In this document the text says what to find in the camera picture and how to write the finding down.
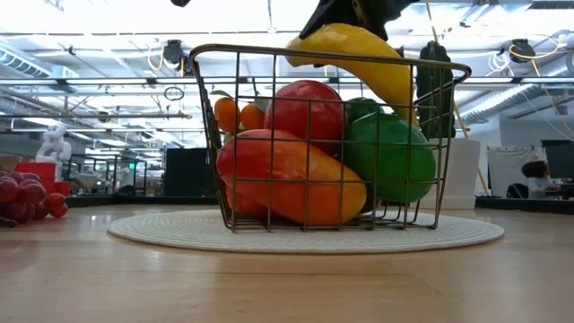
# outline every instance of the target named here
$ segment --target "white robot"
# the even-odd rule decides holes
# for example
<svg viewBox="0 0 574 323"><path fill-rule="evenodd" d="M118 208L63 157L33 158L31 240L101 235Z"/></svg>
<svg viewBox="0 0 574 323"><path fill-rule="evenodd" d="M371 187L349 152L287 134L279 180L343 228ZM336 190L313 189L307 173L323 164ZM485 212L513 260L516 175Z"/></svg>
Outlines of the white robot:
<svg viewBox="0 0 574 323"><path fill-rule="evenodd" d="M56 181L61 179L62 162L67 162L72 157L72 147L64 141L65 126L50 126L44 133L44 143L36 153L36 162L53 162L56 165Z"/></svg>

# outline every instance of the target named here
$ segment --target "wooden table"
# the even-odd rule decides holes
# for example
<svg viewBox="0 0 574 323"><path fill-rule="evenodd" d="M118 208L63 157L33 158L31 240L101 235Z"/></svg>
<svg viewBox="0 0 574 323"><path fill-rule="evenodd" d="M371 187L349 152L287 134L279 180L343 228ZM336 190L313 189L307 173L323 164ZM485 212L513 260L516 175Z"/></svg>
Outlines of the wooden table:
<svg viewBox="0 0 574 323"><path fill-rule="evenodd" d="M504 240L378 256L198 252L105 232L118 217L184 209L73 209L2 229L0 322L572 320L572 216L478 211L506 229Z"/></svg>

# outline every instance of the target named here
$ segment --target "green leaf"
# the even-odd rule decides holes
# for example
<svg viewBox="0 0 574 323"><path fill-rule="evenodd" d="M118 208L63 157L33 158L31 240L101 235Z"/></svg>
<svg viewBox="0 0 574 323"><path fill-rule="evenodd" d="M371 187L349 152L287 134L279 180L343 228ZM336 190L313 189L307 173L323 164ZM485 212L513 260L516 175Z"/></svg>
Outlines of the green leaf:
<svg viewBox="0 0 574 323"><path fill-rule="evenodd" d="M232 99L233 99L233 97L230 96L229 93L227 93L226 91L222 91L222 90L213 90L213 91L211 91L209 94L212 94L212 95L222 95L222 96L225 96L225 97L228 97L228 98L232 98Z"/></svg>

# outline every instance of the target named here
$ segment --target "ductwork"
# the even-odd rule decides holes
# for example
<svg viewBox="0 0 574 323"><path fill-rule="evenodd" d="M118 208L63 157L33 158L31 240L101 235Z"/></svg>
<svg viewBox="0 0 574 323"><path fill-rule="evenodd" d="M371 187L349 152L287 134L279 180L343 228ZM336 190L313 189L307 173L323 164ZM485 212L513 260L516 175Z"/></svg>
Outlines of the ductwork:
<svg viewBox="0 0 574 323"><path fill-rule="evenodd" d="M574 76L574 56L572 52L553 60L542 68L544 76L571 77ZM526 77L536 77L531 73ZM513 108L527 100L535 99L544 94L544 88L540 84L522 84L501 92L489 92L480 98L460 107L461 116L465 123L471 124L480 119Z"/></svg>
<svg viewBox="0 0 574 323"><path fill-rule="evenodd" d="M50 77L52 75L46 68L32 63L29 59L20 55L18 50L8 48L6 45L0 46L0 64L31 77Z"/></svg>
<svg viewBox="0 0 574 323"><path fill-rule="evenodd" d="M62 113L63 110L55 106L47 104L46 102L40 100L34 100L33 98L27 98L20 93L4 89L0 87L0 94L4 94L4 97L0 95L0 111L6 114L29 114L31 117L41 118L42 115L46 113L54 114ZM67 127L89 127L96 128L97 121L92 119L78 119L78 120L67 120L61 121ZM114 135L114 134L93 134L94 139L99 138L116 138L118 140L126 141L130 144L143 144L143 142L136 135L130 135L126 133L125 135Z"/></svg>

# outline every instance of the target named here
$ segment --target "white placemat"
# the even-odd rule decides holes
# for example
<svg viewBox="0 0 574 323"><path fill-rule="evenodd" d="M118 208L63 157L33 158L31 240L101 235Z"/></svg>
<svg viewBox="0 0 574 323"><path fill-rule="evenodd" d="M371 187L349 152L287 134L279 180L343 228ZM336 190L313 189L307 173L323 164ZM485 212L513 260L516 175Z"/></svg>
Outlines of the white placemat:
<svg viewBox="0 0 574 323"><path fill-rule="evenodd" d="M419 224L434 216L419 214ZM256 253L353 254L446 249L496 240L504 230L492 223L451 216L439 228L375 231L238 231L225 228L219 210L137 215L115 220L108 231L118 237L162 246Z"/></svg>

